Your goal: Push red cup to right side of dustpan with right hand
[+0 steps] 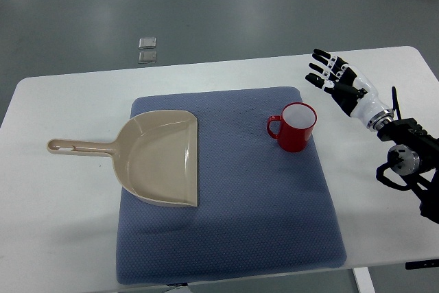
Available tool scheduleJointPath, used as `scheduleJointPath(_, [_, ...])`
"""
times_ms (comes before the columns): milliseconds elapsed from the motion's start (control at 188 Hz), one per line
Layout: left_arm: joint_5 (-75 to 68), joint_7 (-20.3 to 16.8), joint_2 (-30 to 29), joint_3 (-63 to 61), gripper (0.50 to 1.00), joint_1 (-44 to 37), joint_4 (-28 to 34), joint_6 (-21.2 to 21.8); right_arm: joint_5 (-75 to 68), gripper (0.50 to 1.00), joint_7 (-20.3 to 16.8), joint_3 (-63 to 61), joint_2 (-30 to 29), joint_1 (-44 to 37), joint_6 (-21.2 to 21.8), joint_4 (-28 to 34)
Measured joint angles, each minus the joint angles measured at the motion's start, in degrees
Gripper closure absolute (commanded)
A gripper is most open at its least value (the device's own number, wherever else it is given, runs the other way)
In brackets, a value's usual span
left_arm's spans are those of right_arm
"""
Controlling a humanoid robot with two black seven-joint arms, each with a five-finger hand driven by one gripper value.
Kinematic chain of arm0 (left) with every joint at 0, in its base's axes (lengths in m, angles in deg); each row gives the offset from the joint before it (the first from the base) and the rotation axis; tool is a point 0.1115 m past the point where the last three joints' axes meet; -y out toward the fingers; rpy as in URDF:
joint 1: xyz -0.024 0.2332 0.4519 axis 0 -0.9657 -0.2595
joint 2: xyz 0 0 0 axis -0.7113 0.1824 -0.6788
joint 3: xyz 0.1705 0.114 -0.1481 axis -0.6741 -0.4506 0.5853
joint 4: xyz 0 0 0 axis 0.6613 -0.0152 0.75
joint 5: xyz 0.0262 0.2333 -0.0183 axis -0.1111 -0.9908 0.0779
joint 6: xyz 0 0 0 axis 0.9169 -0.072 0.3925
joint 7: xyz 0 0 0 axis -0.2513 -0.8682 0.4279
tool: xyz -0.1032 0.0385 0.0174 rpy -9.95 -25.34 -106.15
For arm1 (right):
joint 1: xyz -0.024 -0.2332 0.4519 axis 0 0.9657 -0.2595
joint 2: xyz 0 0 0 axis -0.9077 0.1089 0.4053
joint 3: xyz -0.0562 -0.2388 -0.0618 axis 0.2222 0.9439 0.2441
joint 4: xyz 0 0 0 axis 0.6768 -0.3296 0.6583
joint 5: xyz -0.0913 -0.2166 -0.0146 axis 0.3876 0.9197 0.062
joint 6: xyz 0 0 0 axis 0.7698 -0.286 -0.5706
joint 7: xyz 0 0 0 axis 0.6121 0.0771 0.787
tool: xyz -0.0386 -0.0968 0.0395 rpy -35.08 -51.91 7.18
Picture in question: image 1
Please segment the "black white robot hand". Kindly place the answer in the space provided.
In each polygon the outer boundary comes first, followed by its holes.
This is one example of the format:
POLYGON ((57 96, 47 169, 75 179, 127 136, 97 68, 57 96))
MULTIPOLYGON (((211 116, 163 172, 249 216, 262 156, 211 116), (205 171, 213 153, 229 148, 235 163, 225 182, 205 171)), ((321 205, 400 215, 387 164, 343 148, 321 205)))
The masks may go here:
POLYGON ((331 95, 346 115, 371 131, 394 120, 394 111, 379 99, 377 89, 360 70, 321 49, 314 49, 312 58, 306 81, 331 95))

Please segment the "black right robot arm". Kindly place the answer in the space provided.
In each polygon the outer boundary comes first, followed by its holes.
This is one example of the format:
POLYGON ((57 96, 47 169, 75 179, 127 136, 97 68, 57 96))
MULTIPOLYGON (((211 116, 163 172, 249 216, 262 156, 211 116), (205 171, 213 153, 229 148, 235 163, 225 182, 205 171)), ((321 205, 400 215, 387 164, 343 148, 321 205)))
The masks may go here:
POLYGON ((392 87, 392 110, 397 119, 377 128, 381 141, 393 141, 387 161, 376 171, 376 179, 398 191, 413 191, 420 200, 420 214, 438 223, 438 139, 413 118, 403 119, 396 88, 392 87))

